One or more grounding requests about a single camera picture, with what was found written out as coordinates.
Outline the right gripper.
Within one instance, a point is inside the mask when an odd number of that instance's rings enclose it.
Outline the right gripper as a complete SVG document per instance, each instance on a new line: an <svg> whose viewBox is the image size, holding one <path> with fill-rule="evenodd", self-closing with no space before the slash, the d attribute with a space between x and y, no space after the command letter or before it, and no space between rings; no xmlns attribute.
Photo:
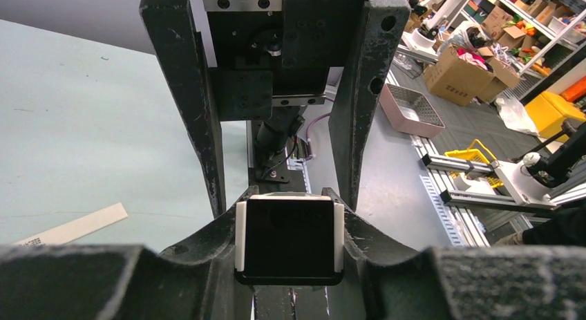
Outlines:
<svg viewBox="0 0 586 320"><path fill-rule="evenodd" d="M262 120L293 97L315 102L330 69L345 64L328 128L339 196L356 210L407 0L202 1L217 63L211 80L190 0L140 0L139 11L200 161L213 216L227 210L220 120Z"/></svg>

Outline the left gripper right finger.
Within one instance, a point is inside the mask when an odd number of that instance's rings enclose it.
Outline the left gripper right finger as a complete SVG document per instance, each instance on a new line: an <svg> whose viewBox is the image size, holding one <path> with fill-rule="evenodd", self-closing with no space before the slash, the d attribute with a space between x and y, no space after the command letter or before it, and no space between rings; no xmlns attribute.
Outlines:
<svg viewBox="0 0 586 320"><path fill-rule="evenodd" d="M345 212L342 281L328 319L584 319L582 247L414 250Z"/></svg>

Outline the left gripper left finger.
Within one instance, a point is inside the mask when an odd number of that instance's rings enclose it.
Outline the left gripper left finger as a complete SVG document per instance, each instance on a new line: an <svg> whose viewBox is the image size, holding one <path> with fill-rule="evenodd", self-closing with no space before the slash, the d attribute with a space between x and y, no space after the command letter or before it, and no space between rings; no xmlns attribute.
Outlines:
<svg viewBox="0 0 586 320"><path fill-rule="evenodd" d="M141 245L1 248L2 319L248 319L229 209L160 253Z"/></svg>

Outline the white remote control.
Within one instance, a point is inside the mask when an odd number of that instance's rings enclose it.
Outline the white remote control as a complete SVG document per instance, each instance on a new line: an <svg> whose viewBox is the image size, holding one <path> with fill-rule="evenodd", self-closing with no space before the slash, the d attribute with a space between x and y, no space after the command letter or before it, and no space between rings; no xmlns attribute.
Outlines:
<svg viewBox="0 0 586 320"><path fill-rule="evenodd" d="M235 208L234 276L244 285L337 285L345 207L297 192L251 196Z"/></svg>

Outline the white battery cover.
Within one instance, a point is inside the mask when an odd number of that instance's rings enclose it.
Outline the white battery cover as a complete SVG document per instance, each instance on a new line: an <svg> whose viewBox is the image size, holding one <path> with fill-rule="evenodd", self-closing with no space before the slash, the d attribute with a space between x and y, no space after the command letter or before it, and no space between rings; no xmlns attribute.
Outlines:
<svg viewBox="0 0 586 320"><path fill-rule="evenodd" d="M121 203L117 203L98 211L89 213L81 218L35 234L31 237L17 241L16 246L43 246L64 245L86 235L92 234L109 225L120 222L128 217Z"/></svg>

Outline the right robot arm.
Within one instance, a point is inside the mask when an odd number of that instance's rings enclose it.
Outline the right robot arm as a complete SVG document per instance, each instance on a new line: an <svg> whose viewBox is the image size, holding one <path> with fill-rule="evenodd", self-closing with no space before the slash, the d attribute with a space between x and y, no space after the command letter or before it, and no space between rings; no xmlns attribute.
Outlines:
<svg viewBox="0 0 586 320"><path fill-rule="evenodd" d="M190 0L140 0L139 13L202 167L211 210L227 210L222 122L249 121L249 183L298 191L286 160L304 108L322 104L342 70L329 117L340 198L357 206L361 166L386 76L410 14L407 0L202 0L216 65L207 63Z"/></svg>

